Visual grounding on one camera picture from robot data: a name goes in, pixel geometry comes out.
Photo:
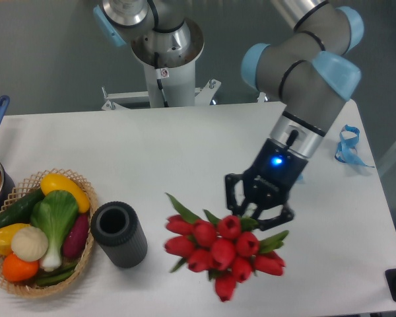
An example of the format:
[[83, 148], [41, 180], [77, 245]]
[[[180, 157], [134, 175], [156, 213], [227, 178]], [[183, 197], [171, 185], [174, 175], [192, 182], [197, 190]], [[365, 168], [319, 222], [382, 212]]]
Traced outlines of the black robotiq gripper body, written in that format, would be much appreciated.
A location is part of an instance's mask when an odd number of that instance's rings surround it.
[[252, 165], [242, 174], [241, 213], [254, 204], [252, 217], [257, 219], [262, 211], [287, 203], [291, 188], [308, 163], [307, 159], [292, 153], [293, 143], [294, 139], [285, 145], [266, 140]]

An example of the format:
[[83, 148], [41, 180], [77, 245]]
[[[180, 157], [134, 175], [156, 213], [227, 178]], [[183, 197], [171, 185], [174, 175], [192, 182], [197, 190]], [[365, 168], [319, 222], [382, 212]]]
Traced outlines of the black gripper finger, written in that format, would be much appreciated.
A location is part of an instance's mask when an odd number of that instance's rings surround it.
[[227, 174], [224, 177], [225, 190], [226, 190], [226, 207], [232, 212], [233, 215], [243, 217], [246, 209], [250, 205], [250, 200], [244, 197], [241, 204], [238, 204], [236, 199], [236, 185], [243, 180], [242, 174]]
[[285, 223], [288, 223], [294, 219], [294, 211], [289, 206], [289, 204], [285, 203], [284, 205], [279, 206], [280, 212], [278, 215], [271, 217], [269, 219], [261, 219], [260, 216], [264, 212], [261, 207], [257, 207], [255, 211], [252, 213], [252, 219], [257, 221], [257, 228], [260, 231], [266, 231], [269, 229], [273, 229], [275, 227], [281, 226]]

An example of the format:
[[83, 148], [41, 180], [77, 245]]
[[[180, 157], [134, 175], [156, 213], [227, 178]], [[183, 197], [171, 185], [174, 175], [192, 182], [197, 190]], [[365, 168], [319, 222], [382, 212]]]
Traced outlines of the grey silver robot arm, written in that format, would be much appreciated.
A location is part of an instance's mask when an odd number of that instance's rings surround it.
[[[345, 103], [361, 72], [345, 54], [362, 39], [364, 24], [349, 7], [328, 1], [275, 1], [293, 29], [278, 46], [256, 44], [241, 64], [242, 79], [285, 108], [251, 166], [225, 177], [226, 206], [247, 228], [268, 230], [293, 219], [289, 193]], [[130, 44], [143, 64], [150, 106], [194, 106], [200, 28], [174, 1], [100, 1], [93, 10], [115, 46]]]

